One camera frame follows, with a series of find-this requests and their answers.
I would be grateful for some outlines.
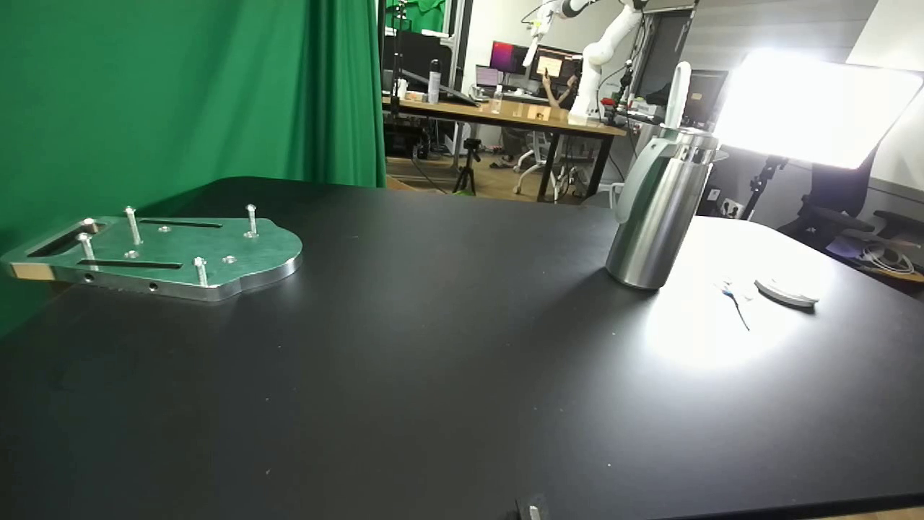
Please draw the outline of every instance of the silver cylinder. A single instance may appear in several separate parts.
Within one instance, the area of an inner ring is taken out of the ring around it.
[[[606,270],[635,289],[665,286],[685,241],[720,142],[682,127],[658,130],[638,153],[627,188],[614,201],[614,237]]]

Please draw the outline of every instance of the bright light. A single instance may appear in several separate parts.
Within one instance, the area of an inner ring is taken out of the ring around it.
[[[753,51],[730,74],[717,136],[729,147],[858,166],[919,87],[908,72]]]

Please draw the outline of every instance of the black table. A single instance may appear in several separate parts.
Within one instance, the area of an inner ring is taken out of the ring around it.
[[[0,344],[0,517],[552,520],[924,501],[924,312],[769,228],[697,218],[658,295],[606,210],[220,182],[304,237],[207,306],[67,289]],[[721,282],[807,273],[817,315]]]

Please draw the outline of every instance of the light stand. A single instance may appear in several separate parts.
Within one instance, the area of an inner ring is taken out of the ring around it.
[[[749,199],[746,210],[739,212],[743,218],[753,217],[753,208],[756,208],[762,191],[778,175],[778,171],[782,171],[786,165],[788,165],[788,158],[782,158],[782,155],[769,155],[762,162],[762,171],[752,179],[752,199]]]

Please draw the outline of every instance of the computer monitor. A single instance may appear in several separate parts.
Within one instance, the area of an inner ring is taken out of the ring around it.
[[[561,55],[541,55],[537,56],[537,72],[544,74],[548,74],[548,77],[561,77],[561,72],[564,72],[564,56]]]
[[[685,127],[713,130],[724,93],[724,68],[692,68]]]
[[[646,103],[666,107],[672,68],[682,59],[687,30],[690,10],[662,10],[649,17],[649,38],[633,87]]]
[[[525,45],[515,45],[515,43],[506,43],[506,41],[493,41],[492,43],[492,68],[500,68],[506,74],[525,74]]]
[[[450,48],[440,43],[440,38],[427,38],[427,35],[414,35],[414,30],[399,30],[396,38],[383,38],[381,45],[381,81],[383,87],[389,87],[389,81],[396,77],[394,65],[399,59],[401,72],[409,81],[414,90],[427,90],[427,81],[417,81],[417,77],[427,77],[430,74],[430,59],[440,59],[440,81],[448,87],[450,81]]]
[[[492,68],[492,65],[476,65],[476,81],[479,90],[493,90],[498,82],[502,82],[502,72]]]

